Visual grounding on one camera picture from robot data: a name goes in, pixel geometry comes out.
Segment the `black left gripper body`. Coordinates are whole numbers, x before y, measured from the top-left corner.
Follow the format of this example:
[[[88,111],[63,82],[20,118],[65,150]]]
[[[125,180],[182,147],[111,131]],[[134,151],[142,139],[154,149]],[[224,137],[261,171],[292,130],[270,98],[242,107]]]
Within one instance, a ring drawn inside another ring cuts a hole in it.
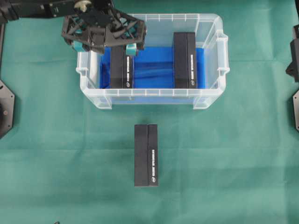
[[[74,3],[76,16],[82,19],[88,28],[91,50],[105,53],[106,30],[113,23],[114,4],[111,0],[77,0]]]

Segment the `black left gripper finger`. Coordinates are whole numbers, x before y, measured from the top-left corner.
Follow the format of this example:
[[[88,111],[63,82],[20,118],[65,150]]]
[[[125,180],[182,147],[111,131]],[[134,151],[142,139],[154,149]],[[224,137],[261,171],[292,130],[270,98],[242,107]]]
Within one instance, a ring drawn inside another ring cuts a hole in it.
[[[113,37],[125,46],[128,56],[137,56],[140,50],[144,50],[147,28],[144,20],[116,11],[113,14]]]
[[[76,52],[88,52],[91,50],[87,24],[78,16],[64,17],[61,36]]]

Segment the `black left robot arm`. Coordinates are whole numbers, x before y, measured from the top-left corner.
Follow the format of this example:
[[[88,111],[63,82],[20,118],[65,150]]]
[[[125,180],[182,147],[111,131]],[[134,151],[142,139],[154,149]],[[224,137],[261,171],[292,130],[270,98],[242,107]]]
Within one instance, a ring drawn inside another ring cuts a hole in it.
[[[104,54],[123,46],[127,55],[145,48],[145,22],[115,8],[111,0],[2,0],[0,22],[20,18],[64,19],[61,35],[77,52]]]

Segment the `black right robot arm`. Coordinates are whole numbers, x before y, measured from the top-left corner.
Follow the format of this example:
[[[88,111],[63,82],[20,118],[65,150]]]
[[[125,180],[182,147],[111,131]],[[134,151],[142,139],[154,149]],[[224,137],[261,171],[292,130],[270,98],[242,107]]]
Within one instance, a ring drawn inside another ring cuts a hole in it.
[[[299,82],[299,26],[293,27],[293,40],[290,42],[292,61],[288,65],[286,74],[294,78],[296,83]]]

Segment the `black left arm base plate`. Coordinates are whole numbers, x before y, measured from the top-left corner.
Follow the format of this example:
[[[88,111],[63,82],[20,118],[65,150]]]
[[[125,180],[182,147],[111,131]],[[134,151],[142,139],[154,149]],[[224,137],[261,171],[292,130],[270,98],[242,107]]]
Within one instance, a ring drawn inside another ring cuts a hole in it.
[[[14,100],[13,92],[0,81],[0,138],[13,127]]]

